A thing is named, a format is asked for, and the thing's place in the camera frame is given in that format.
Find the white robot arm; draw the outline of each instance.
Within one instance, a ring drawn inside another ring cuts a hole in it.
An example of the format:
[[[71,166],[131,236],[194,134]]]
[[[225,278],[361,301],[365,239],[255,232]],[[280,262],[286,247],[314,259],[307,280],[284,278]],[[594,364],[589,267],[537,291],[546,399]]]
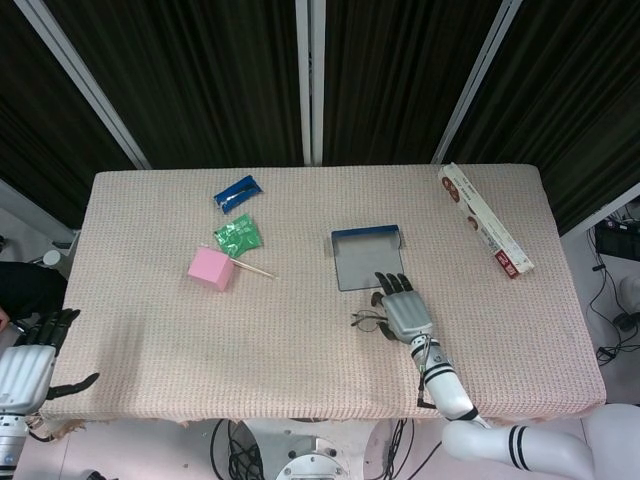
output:
[[[593,454],[586,443],[564,433],[514,426],[491,428],[473,405],[440,343],[431,336],[433,322],[420,295],[401,274],[376,273],[386,296],[374,293],[372,305],[382,305],[388,325],[380,324],[387,338],[410,345],[420,372],[418,406],[435,408],[451,421],[442,445],[460,460],[486,459],[532,472],[593,480]],[[433,404],[425,403],[426,389]]]
[[[85,390],[98,379],[94,373],[76,385],[49,388],[60,347],[79,314],[67,309],[42,318],[0,358],[0,479],[13,478],[29,433],[25,416],[46,400]]]

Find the pink sponge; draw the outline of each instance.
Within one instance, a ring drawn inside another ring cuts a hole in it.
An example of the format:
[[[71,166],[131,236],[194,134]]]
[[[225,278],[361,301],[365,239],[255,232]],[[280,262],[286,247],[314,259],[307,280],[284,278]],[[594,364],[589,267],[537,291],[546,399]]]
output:
[[[224,291],[233,272],[233,262],[228,255],[207,247],[198,247],[189,267],[189,276]]]

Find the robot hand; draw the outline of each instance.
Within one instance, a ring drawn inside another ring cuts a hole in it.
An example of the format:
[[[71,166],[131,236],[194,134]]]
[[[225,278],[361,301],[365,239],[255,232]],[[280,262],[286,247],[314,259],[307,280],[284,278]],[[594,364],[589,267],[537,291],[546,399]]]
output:
[[[89,388],[99,374],[75,385],[49,388],[56,357],[80,310],[62,310],[43,317],[25,330],[0,358],[0,470],[15,470],[28,433],[25,415],[38,411],[45,400]]]
[[[386,296],[374,293],[371,304],[382,305],[387,312],[388,325],[380,325],[385,336],[411,346],[411,357],[420,372],[418,406],[435,408],[449,420],[469,420],[488,427],[469,399],[440,342],[431,336],[433,322],[420,294],[402,274],[385,276],[376,272],[375,275]],[[424,401],[425,388],[433,404]]]

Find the dark curtain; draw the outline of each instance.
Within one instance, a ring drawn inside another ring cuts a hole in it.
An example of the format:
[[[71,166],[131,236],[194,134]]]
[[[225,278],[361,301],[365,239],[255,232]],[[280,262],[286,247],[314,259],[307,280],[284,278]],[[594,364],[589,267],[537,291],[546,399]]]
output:
[[[293,0],[47,0],[154,168],[302,165]]]
[[[95,174],[133,165],[13,2],[0,25],[0,179],[80,227]]]
[[[428,163],[500,0],[328,0],[324,165]]]
[[[640,181],[640,3],[527,1],[446,162],[540,169],[560,233]]]

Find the beige knit tablecloth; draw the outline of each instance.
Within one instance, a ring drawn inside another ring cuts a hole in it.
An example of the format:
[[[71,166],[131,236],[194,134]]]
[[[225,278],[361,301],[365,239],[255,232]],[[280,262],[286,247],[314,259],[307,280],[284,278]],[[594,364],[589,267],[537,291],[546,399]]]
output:
[[[96,177],[65,304],[82,314],[51,419],[431,417],[409,347],[351,327],[372,290],[338,291],[333,230],[398,224],[405,272],[486,417],[551,418],[605,390],[537,170],[463,165],[535,264],[510,280],[437,180],[437,166],[109,172]],[[247,174],[264,193],[225,216]],[[200,243],[249,213],[264,246],[218,293],[187,277]]]

